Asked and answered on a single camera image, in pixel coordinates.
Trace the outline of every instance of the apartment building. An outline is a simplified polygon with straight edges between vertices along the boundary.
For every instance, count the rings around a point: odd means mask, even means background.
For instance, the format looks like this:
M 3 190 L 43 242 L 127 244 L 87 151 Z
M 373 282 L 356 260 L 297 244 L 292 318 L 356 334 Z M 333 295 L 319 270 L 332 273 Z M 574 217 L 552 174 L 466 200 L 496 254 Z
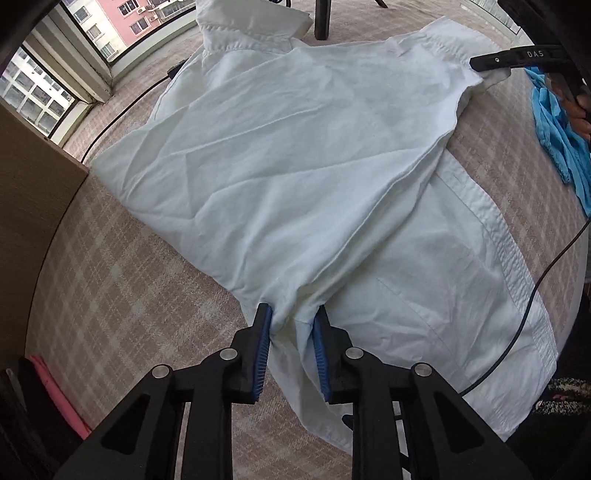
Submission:
M 133 43 L 126 43 L 98 0 L 63 0 L 62 3 L 107 61 L 115 59 Z M 102 3 L 119 4 L 119 1 L 105 0 Z
M 22 48 L 0 77 L 0 96 L 45 135 L 74 102 Z

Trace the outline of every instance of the patterned fabric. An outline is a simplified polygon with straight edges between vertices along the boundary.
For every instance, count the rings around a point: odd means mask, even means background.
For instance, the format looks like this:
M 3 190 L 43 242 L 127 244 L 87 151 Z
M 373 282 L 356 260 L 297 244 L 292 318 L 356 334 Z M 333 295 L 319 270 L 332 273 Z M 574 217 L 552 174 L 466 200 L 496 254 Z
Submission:
M 335 0 L 330 43 L 381 40 L 446 15 L 507 48 L 510 41 L 452 0 Z M 314 11 L 313 0 L 294 0 Z M 319 44 L 312 32 L 304 38 Z M 80 158 L 100 130 L 167 68 L 200 44 L 185 33 L 93 109 L 66 145 Z M 471 100 L 449 150 L 493 198 L 537 278 L 584 223 L 578 200 L 562 185 L 535 137 L 529 80 L 507 81 Z M 95 151 L 148 118 L 162 89 L 139 102 Z M 575 294 L 576 249 L 541 287 L 557 336 Z M 39 276 L 27 352 L 42 355 L 57 383 L 90 426 L 97 425 L 155 364 L 182 368 L 227 346 L 245 325 L 236 300 L 196 271 L 129 213 L 92 176 L 66 212 Z M 233 409 L 237 478 L 344 479 L 351 458 L 308 434 L 267 376 L 261 402 Z

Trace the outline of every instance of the window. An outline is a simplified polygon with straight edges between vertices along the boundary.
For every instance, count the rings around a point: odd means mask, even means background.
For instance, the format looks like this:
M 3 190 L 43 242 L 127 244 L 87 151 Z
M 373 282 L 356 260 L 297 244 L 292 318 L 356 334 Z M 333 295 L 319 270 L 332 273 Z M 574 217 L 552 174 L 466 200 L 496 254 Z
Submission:
M 40 75 L 40 74 L 42 74 L 42 73 L 43 73 L 43 69 L 42 69 L 42 68 L 41 68 L 39 65 L 37 65 L 37 63 L 35 62 L 35 60 L 33 60 L 33 59 L 28 59 L 28 60 L 27 60 L 27 63 L 28 63 L 28 64 L 29 64 L 31 67 L 33 67 L 33 70 L 35 71 L 35 73 L 36 73 L 36 74 L 39 74 L 39 75 Z
M 125 2 L 123 5 L 119 6 L 119 11 L 121 12 L 121 15 L 125 16 L 129 15 L 138 7 L 139 5 L 136 0 L 129 0 L 128 2 Z
M 18 71 L 19 71 L 19 68 L 17 67 L 17 65 L 13 61 L 10 61 L 10 63 L 8 63 L 8 67 L 6 67 L 6 70 L 5 70 L 5 72 L 8 73 L 8 75 L 11 76 L 12 78 L 17 76 Z
M 47 83 L 49 83 L 49 86 L 51 88 L 55 88 L 55 90 L 57 90 L 58 92 L 61 90 L 61 85 L 57 82 L 55 82 L 48 74 L 45 74 L 45 76 L 43 77 L 43 80 L 45 80 Z
M 21 108 L 21 115 L 31 123 L 35 123 L 42 111 L 43 108 L 29 98 Z
M 99 30 L 99 27 L 97 27 L 96 25 L 93 25 L 92 27 L 90 27 L 88 30 L 86 30 L 86 33 L 88 34 L 88 36 L 90 38 L 92 38 L 93 40 L 96 40 L 97 38 L 100 37 L 100 35 L 102 34 L 102 32 Z
M 61 3 L 77 23 L 86 22 L 82 23 L 85 37 L 101 50 L 102 56 L 109 63 L 145 38 L 147 30 L 152 33 L 163 23 L 176 20 L 195 6 L 195 0 L 61 0 Z M 86 5 L 87 11 L 80 9 L 82 5 Z M 143 20 L 136 14 L 138 9 L 149 9 L 149 12 L 143 14 Z M 86 20 L 87 15 L 91 16 L 91 20 Z M 123 18 L 129 18 L 129 21 L 122 21 Z M 103 43 L 107 41 L 109 47 L 103 49 Z
M 70 95 L 68 92 L 66 92 L 65 90 L 61 93 L 61 96 L 64 97 L 66 100 L 68 100 L 68 102 L 71 102 L 72 100 L 74 100 L 74 97 L 72 95 Z
M 33 82 L 26 74 L 25 72 L 21 72 L 18 74 L 18 77 L 16 78 L 16 82 L 23 87 L 27 92 L 29 90 L 31 90 L 33 88 L 33 85 L 35 85 L 35 82 Z
M 136 23 L 131 24 L 131 30 L 133 30 L 136 35 L 139 35 L 142 33 L 142 30 L 145 30 L 148 27 L 149 25 L 145 18 L 140 18 Z
M 175 12 L 178 12 L 179 10 L 181 10 L 181 6 L 178 4 L 178 2 L 175 2 L 171 5 L 167 5 L 162 9 L 162 16 L 164 18 L 169 17 L 170 15 L 172 15 Z
M 55 100 L 53 100 L 52 103 L 50 103 L 49 110 L 51 110 L 53 113 L 55 113 L 58 116 L 62 116 L 64 114 L 64 112 L 66 111 L 66 109 L 63 108 Z
M 43 91 L 39 86 L 36 86 L 32 93 L 33 97 L 39 100 L 43 105 L 47 105 L 51 100 L 51 95 Z
M 49 113 L 44 113 L 41 119 L 39 120 L 39 127 L 43 130 L 46 134 L 51 132 L 54 126 L 56 126 L 57 120 L 53 118 Z
M 25 99 L 25 94 L 13 85 L 6 92 L 4 99 L 14 108 L 18 108 Z
M 48 135 L 55 127 L 57 118 L 65 115 L 68 107 L 74 104 L 76 99 L 25 50 L 19 49 L 12 59 L 17 62 L 25 60 L 36 73 L 32 73 L 29 68 L 20 70 L 11 61 L 7 72 L 14 79 L 14 85 L 11 85 L 10 79 L 3 74 L 0 80 L 0 96 L 16 108 L 29 123 Z M 41 104 L 48 105 L 48 111 L 44 111 Z
M 104 58 L 108 59 L 111 55 L 115 53 L 113 47 L 111 47 L 111 42 L 108 42 L 103 48 L 101 48 L 100 52 L 103 54 Z
M 89 16 L 90 16 L 90 14 L 88 13 L 88 10 L 86 9 L 86 7 L 81 7 L 74 12 L 74 18 L 76 20 L 78 20 L 78 23 L 82 23 Z

